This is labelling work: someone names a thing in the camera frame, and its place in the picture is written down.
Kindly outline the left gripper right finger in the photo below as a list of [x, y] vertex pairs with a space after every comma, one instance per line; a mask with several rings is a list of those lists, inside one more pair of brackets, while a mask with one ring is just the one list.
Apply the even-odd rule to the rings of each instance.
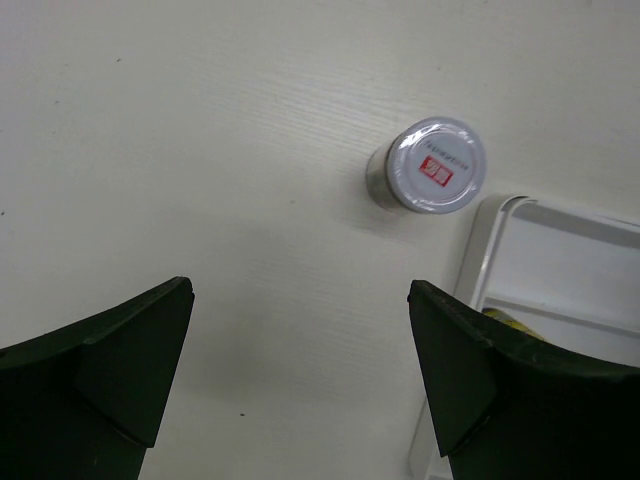
[[539, 340], [433, 284], [407, 298], [440, 454], [456, 479], [635, 479], [639, 371]]

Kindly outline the small yellow bottle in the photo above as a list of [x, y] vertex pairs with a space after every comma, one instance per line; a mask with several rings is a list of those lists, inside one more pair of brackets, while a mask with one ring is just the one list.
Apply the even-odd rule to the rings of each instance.
[[511, 315], [507, 314], [506, 312], [504, 312], [503, 310], [500, 309], [496, 309], [496, 308], [484, 308], [482, 310], [482, 313], [490, 318], [493, 318], [494, 320], [509, 326], [510, 328], [514, 329], [514, 330], [518, 330], [521, 332], [526, 333], [527, 335], [534, 337], [538, 340], [544, 341], [544, 338], [539, 335], [538, 333], [534, 332], [533, 330], [531, 330], [529, 327], [527, 327], [526, 325], [524, 325], [523, 323], [519, 322], [518, 320], [516, 320], [514, 317], [512, 317]]

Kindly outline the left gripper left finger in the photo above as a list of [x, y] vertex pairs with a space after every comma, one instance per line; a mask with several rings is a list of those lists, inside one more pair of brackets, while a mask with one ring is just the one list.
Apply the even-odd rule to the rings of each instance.
[[161, 426], [194, 304], [174, 277], [1, 351], [4, 479], [136, 479]]

